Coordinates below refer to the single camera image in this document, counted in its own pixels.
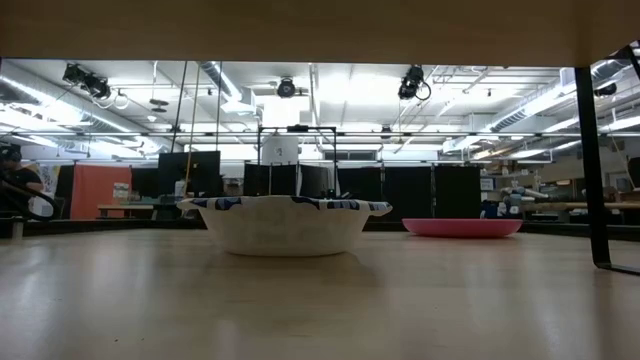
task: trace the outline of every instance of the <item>fluorescent light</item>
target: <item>fluorescent light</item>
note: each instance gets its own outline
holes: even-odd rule
[[[566,129],[569,126],[572,126],[573,124],[576,124],[578,122],[578,118],[573,118],[573,119],[569,119],[569,120],[565,120],[562,122],[559,122],[553,126],[550,126],[544,130],[542,130],[542,132],[555,132],[558,130],[562,130],[562,129]]]
[[[23,137],[18,135],[12,136],[14,139],[31,142],[38,145],[49,146],[49,147],[57,147],[58,145],[49,139],[45,139],[41,136],[31,135],[30,137]]]
[[[532,157],[532,156],[536,156],[536,155],[542,154],[545,151],[547,151],[547,149],[522,150],[522,151],[518,151],[515,154],[511,154],[509,156],[509,158],[512,158],[512,159],[524,159],[524,158],[528,158],[528,157]]]
[[[562,144],[562,145],[560,145],[560,146],[556,146],[555,148],[553,148],[553,150],[564,150],[564,149],[568,149],[568,148],[570,148],[570,147],[572,147],[572,146],[576,146],[576,145],[578,145],[578,144],[580,144],[580,143],[581,143],[581,141],[580,141],[580,140],[572,141],[572,142],[569,142],[569,143],[566,143],[566,144]]]
[[[604,132],[610,132],[620,129],[626,129],[628,127],[640,125],[640,116],[634,116],[628,119],[622,119],[618,121],[614,121],[611,124],[601,126],[598,130]]]

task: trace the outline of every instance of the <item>black curtain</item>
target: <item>black curtain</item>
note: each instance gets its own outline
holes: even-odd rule
[[[266,195],[269,193],[269,167],[244,164],[244,196]]]
[[[175,183],[184,179],[187,173],[188,153],[160,154],[158,159],[158,194],[171,194],[175,191]],[[219,196],[220,152],[197,151],[191,153],[189,170],[191,185],[189,189],[204,196]]]
[[[55,201],[61,207],[60,219],[71,218],[71,200],[73,199],[73,175],[75,165],[60,166]]]
[[[137,191],[141,197],[157,198],[160,195],[158,188],[158,169],[131,168],[132,191]]]
[[[297,165],[277,165],[271,167],[271,195],[296,194]]]
[[[435,168],[435,216],[441,219],[480,217],[480,169],[438,166]]]
[[[431,168],[387,167],[384,172],[383,197],[393,206],[393,211],[385,215],[383,221],[432,217]]]
[[[329,190],[329,169],[321,166],[300,165],[302,185],[300,196],[320,198]]]
[[[338,169],[340,193],[351,193],[353,199],[382,201],[380,168]]]

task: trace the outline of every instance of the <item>person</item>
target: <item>person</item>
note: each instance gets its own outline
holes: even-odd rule
[[[41,192],[44,189],[42,180],[40,180],[38,174],[20,165],[20,160],[22,160],[20,151],[14,148],[2,149],[0,152],[0,160],[2,161],[2,171],[4,172],[5,178],[38,192]],[[29,207],[29,200],[33,197],[32,194],[13,186],[4,180],[2,181],[1,186],[0,211],[15,211],[11,203],[6,199],[7,196],[10,196],[14,201],[18,202],[25,208]]]

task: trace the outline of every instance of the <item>white cylinder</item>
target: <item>white cylinder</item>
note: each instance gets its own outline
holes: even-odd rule
[[[298,137],[274,135],[262,147],[262,164],[293,165],[298,162]]]

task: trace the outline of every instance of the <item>blue patterned rim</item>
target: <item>blue patterned rim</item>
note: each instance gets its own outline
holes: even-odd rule
[[[316,209],[343,209],[343,210],[369,210],[369,211],[390,211],[393,207],[387,202],[369,202],[362,200],[320,200],[302,196],[288,196],[296,204],[310,204]],[[260,199],[251,197],[223,197],[223,198],[201,198],[187,199],[183,202],[191,203],[205,209],[229,210],[235,205],[242,205],[243,199]]]

